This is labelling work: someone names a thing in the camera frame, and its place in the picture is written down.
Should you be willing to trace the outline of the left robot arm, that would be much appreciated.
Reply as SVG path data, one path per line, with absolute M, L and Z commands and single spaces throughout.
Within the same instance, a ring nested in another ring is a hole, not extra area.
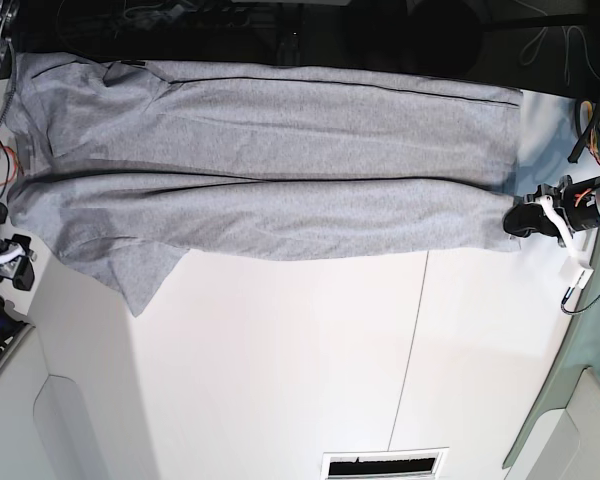
M 570 31 L 579 30 L 583 24 L 600 23 L 600 13 L 549 15 L 545 11 L 523 1 L 521 6 L 538 15 L 532 18 L 494 23 L 491 29 L 539 28 L 545 32 L 551 26 L 563 31 L 565 47 L 570 47 Z M 600 73 L 594 74 L 600 80 Z M 570 164 L 578 162 L 587 150 L 600 166 L 600 96 L 594 103 L 578 101 L 574 120 L 577 141 L 567 157 Z M 600 228 L 600 176 L 574 182 L 568 175 L 562 177 L 555 187 L 542 184 L 531 194 L 516 199 L 514 206 L 505 214 L 504 231 L 515 237 L 527 238 L 532 234 L 553 237 L 569 250 L 575 258 L 580 256 L 573 245 L 577 232 Z

